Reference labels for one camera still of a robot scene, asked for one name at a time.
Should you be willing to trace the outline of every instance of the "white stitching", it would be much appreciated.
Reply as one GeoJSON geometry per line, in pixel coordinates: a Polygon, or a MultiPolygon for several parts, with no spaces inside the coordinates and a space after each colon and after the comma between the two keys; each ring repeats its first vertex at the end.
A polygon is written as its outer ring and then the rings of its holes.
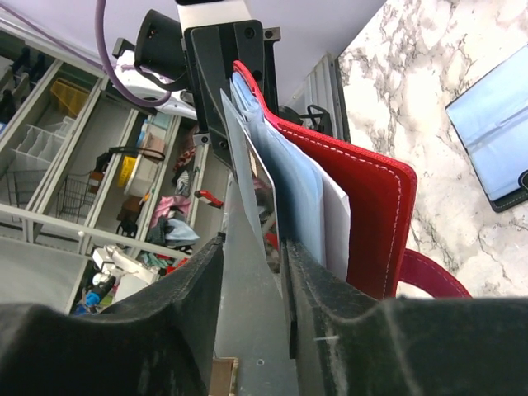
{"type": "Polygon", "coordinates": [[[341,151],[341,150],[339,150],[337,148],[330,147],[330,146],[328,146],[326,144],[322,144],[322,143],[316,142],[315,140],[311,140],[310,138],[307,138],[305,136],[301,136],[300,134],[296,134],[295,132],[291,132],[289,130],[286,130],[286,129],[282,128],[279,125],[277,125],[277,128],[279,130],[281,130],[282,132],[285,132],[287,134],[292,134],[293,136],[296,136],[296,137],[298,137],[300,139],[303,139],[303,140],[307,140],[310,143],[316,144],[316,145],[324,147],[326,149],[330,149],[330,150],[335,151],[335,152],[337,152],[339,154],[346,155],[347,157],[352,158],[355,161],[359,161],[361,163],[368,163],[369,165],[374,165],[375,167],[377,167],[379,169],[383,169],[384,171],[387,171],[388,173],[393,175],[394,178],[398,181],[398,204],[396,206],[396,215],[394,216],[393,238],[392,238],[392,241],[390,243],[389,259],[387,261],[387,269],[385,270],[385,280],[384,280],[384,285],[383,285],[383,294],[385,295],[385,293],[387,291],[387,280],[389,278],[390,259],[393,256],[394,240],[396,239],[396,227],[398,226],[400,202],[401,202],[401,198],[402,198],[402,180],[399,178],[399,176],[394,171],[391,171],[387,167],[382,167],[381,165],[378,165],[376,163],[372,163],[371,161],[367,161],[367,160],[362,159],[362,158],[354,157],[353,155],[351,155],[349,153],[345,153],[344,151],[341,151]]]}
{"type": "Polygon", "coordinates": [[[505,202],[504,205],[496,205],[498,209],[503,208],[504,206],[508,206],[511,204],[515,204],[516,202],[520,200],[526,200],[526,194],[523,194],[522,196],[517,197],[515,200],[509,200],[508,202],[505,202]]]}
{"type": "Polygon", "coordinates": [[[430,262],[426,262],[425,260],[422,260],[421,258],[419,257],[415,257],[415,256],[412,256],[412,259],[413,260],[416,260],[417,262],[420,262],[421,264],[423,264],[424,266],[426,266],[427,268],[430,268],[432,269],[434,272],[436,272],[436,274],[440,275],[442,278],[444,278],[444,281],[446,281],[447,283],[449,283],[451,286],[453,286],[460,294],[462,295],[466,295],[466,290],[465,288],[458,284],[457,282],[454,282],[451,278],[449,277],[446,277],[440,270],[438,270],[438,268],[436,268],[436,266],[438,264],[433,264],[433,263],[430,263],[430,262]]]}

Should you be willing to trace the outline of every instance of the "screw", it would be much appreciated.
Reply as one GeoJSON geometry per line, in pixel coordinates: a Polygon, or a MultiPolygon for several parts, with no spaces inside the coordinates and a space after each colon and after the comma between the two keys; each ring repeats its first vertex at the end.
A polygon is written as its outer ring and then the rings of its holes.
{"type": "Polygon", "coordinates": [[[244,31],[244,35],[248,39],[252,39],[253,37],[255,37],[255,29],[253,29],[252,27],[247,27],[246,30],[244,31]]]}
{"type": "Polygon", "coordinates": [[[255,70],[252,75],[255,81],[260,82],[262,80],[262,72],[260,70],[255,70]]]}

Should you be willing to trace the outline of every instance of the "wire basket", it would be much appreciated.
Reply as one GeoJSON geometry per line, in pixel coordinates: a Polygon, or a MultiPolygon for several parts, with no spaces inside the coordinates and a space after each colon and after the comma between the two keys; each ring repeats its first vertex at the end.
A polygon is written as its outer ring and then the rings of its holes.
{"type": "Polygon", "coordinates": [[[9,205],[25,209],[45,174],[46,170],[7,172],[2,187],[6,187],[9,205]]]}
{"type": "Polygon", "coordinates": [[[85,220],[97,195],[91,187],[87,181],[67,177],[57,197],[57,218],[72,223],[85,220]]]}

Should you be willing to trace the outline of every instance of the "pink cloth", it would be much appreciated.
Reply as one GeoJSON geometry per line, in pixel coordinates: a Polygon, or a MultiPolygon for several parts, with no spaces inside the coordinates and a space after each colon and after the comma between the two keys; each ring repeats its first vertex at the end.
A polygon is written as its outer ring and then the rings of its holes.
{"type": "Polygon", "coordinates": [[[150,228],[158,224],[160,217],[168,216],[168,213],[171,211],[171,206],[177,206],[187,217],[191,209],[191,200],[185,196],[162,196],[150,220],[150,228]]]}

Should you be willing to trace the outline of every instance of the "black bracket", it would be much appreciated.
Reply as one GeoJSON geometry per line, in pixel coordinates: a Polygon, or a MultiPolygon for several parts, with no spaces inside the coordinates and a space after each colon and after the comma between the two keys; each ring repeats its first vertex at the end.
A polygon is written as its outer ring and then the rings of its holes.
{"type": "Polygon", "coordinates": [[[184,33],[187,70],[200,134],[209,135],[214,154],[228,167],[232,167],[232,161],[220,90],[230,96],[229,79],[233,74],[233,61],[244,63],[271,107],[276,107],[272,48],[276,40],[265,41],[265,38],[259,21],[198,26],[184,33]]]}

